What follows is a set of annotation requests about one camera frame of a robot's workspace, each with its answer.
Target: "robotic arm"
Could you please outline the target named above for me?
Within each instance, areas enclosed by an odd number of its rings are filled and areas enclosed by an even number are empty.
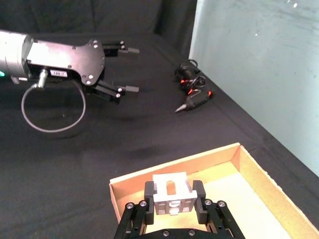
[[[21,81],[35,81],[30,90],[43,89],[46,82],[73,80],[83,98],[84,114],[83,91],[115,103],[119,103],[126,92],[139,91],[138,87],[114,86],[103,81],[106,57],[118,56],[119,52],[139,53],[139,50],[126,49],[124,41],[102,44],[98,39],[91,39],[85,45],[74,46],[37,40],[28,34],[0,30],[0,75],[9,75],[15,84]],[[23,106],[28,92],[24,94],[21,108],[26,121],[30,124]]]

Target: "screw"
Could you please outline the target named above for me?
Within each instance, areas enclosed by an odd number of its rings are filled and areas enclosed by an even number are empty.
[[[188,230],[188,234],[190,236],[194,236],[196,234],[196,232],[193,229]]]
[[[169,231],[168,231],[168,230],[164,230],[164,231],[163,231],[163,236],[164,236],[164,237],[169,236]]]
[[[128,204],[126,205],[126,207],[127,207],[128,209],[131,209],[132,207],[134,207],[134,204],[133,204],[133,203],[128,203]]]
[[[206,205],[211,205],[211,200],[208,200],[208,199],[205,200],[205,204],[206,204]]]
[[[140,205],[142,206],[142,207],[145,207],[146,206],[146,201],[141,201],[140,202]]]
[[[218,202],[218,206],[225,207],[226,203],[224,201],[220,201],[220,202]]]

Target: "cardboard tray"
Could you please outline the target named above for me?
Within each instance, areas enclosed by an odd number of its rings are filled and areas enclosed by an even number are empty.
[[[190,185],[201,180],[206,197],[223,200],[246,239],[319,239],[319,231],[239,143],[178,159],[110,180],[118,219],[128,202],[144,199],[144,185],[153,174],[186,172]],[[196,212],[155,215],[147,233],[165,228],[194,228]]]

